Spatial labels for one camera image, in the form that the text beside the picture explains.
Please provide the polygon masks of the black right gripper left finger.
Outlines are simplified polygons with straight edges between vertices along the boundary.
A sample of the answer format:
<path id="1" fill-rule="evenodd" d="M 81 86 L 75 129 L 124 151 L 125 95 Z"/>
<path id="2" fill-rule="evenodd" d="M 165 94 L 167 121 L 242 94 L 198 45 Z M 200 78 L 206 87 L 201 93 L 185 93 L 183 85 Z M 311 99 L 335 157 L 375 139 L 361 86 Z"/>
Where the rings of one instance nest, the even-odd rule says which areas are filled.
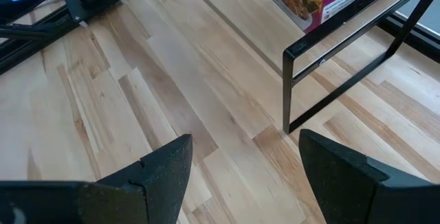
<path id="1" fill-rule="evenodd" d="M 0 224 L 176 224 L 192 157 L 185 134 L 96 182 L 0 181 Z"/>

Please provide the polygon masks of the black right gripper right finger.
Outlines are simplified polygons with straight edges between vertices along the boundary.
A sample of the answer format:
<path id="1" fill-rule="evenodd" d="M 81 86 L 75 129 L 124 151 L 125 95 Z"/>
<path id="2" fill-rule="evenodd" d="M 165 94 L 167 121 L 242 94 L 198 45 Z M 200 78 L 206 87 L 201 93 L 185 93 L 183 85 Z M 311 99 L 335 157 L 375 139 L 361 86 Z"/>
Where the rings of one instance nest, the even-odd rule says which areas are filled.
<path id="1" fill-rule="evenodd" d="M 309 129 L 300 131 L 299 151 L 327 224 L 440 224 L 440 184 Z"/>

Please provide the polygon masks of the wooden table with metal leg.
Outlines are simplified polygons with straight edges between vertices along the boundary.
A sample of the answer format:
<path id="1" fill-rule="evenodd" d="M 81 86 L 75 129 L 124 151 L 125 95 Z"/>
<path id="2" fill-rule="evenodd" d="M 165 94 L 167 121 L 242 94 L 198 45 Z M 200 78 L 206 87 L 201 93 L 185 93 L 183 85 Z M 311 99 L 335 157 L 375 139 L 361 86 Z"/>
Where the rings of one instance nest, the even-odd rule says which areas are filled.
<path id="1" fill-rule="evenodd" d="M 416 8 L 404 23 L 401 32 L 390 47 L 359 72 L 343 82 L 329 95 L 317 102 L 297 118 L 291 117 L 292 89 L 304 78 L 317 70 L 327 60 L 311 69 L 313 61 L 333 44 L 317 44 L 296 60 L 284 56 L 291 39 L 298 39 L 304 33 L 272 0 L 203 0 L 209 5 L 283 80 L 283 130 L 291 133 L 312 116 L 317 114 L 353 85 L 388 60 L 404 42 L 433 0 L 419 0 Z"/>

